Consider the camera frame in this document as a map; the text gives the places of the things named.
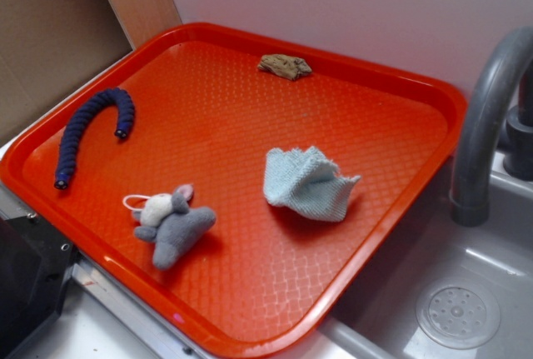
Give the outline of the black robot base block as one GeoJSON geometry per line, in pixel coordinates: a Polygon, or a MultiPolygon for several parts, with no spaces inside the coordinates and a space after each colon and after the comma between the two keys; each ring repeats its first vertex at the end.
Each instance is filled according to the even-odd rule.
{"type": "Polygon", "coordinates": [[[35,213],[1,220],[1,357],[14,357],[62,314],[77,248],[35,213]]]}

